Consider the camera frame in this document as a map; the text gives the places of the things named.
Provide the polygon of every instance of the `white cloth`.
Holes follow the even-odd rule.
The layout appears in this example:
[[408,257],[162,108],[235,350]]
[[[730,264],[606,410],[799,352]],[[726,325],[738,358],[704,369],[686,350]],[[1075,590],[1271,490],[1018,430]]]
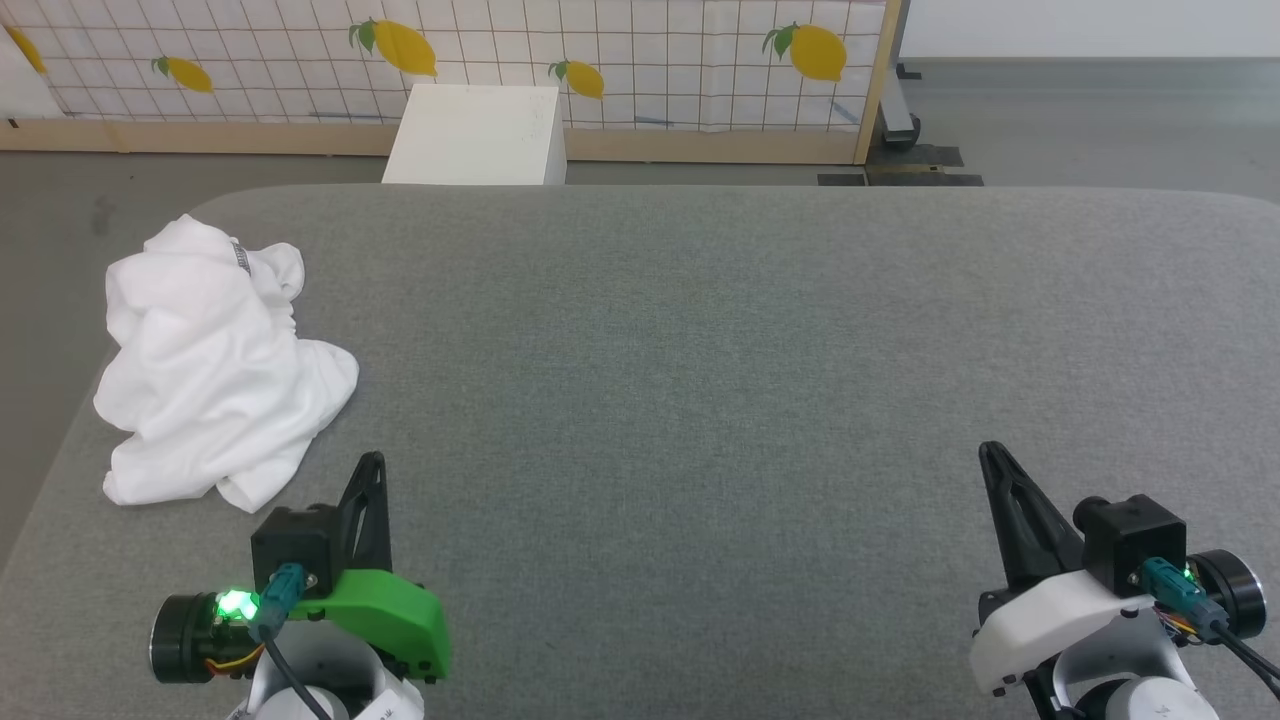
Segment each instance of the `white cloth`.
[[242,254],[189,215],[106,269],[106,329],[120,352],[93,407],[134,433],[111,452],[102,483],[111,501],[200,497],[216,486],[255,512],[289,482],[360,373],[346,350],[294,334],[302,278],[292,245]]

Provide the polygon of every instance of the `gray fabric surface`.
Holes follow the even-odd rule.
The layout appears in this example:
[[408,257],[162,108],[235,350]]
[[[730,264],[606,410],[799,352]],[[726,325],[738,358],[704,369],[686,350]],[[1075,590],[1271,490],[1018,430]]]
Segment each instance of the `gray fabric surface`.
[[[1147,492],[1280,584],[1266,202],[330,186],[193,214],[297,245],[300,333],[361,363],[278,502],[385,452],[397,570],[452,628],[442,717],[1032,717],[968,670],[1002,580],[991,438],[1065,511]],[[159,685],[145,652],[166,594],[250,579],[262,515],[113,506],[118,441],[86,404],[0,582],[0,716],[221,717],[247,689]],[[1274,716],[1225,651],[1184,657],[1222,717]]]

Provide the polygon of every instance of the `green led light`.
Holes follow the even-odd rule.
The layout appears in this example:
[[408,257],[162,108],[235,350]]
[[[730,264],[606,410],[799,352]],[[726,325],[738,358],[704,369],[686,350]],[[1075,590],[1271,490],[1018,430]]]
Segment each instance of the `green led light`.
[[228,619],[252,620],[257,615],[257,593],[227,591],[218,598],[218,615]]

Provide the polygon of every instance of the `lemon print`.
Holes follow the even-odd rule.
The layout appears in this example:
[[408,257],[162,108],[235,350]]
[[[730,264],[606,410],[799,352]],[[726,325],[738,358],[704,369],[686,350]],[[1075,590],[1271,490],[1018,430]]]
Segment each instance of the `lemon print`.
[[200,69],[200,65],[182,58],[156,58],[151,60],[151,72],[160,70],[164,76],[173,76],[178,85],[196,92],[212,92],[214,81],[209,79],[209,73]]
[[370,55],[374,54],[376,42],[378,51],[398,70],[411,76],[435,76],[435,50],[431,50],[431,44],[411,27],[369,18],[367,22],[353,24],[347,29],[347,42],[352,47],[357,40]]
[[773,41],[773,51],[782,54],[791,49],[791,67],[800,70],[806,78],[840,81],[840,73],[845,69],[849,55],[845,53],[845,44],[836,37],[836,33],[818,26],[797,26],[791,23],[787,27],[771,29],[764,36],[764,45]]
[[582,97],[600,100],[604,96],[604,78],[600,77],[599,70],[586,63],[561,60],[547,67],[547,74],[552,74],[552,72],[561,79],[568,77],[568,86]]
[[27,40],[27,36],[23,35],[20,29],[15,27],[6,27],[5,29],[9,31],[9,37],[13,38],[13,44],[18,46],[18,50],[22,50],[22,54],[27,56],[27,61],[31,63],[31,67],[36,68],[37,73],[44,74],[45,61],[40,59],[40,51],[36,50],[36,46]]

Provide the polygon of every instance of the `white cube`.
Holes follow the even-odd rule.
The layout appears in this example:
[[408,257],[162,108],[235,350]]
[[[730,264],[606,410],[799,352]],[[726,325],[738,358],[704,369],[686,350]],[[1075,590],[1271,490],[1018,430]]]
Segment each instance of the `white cube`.
[[564,184],[554,87],[415,85],[384,183]]

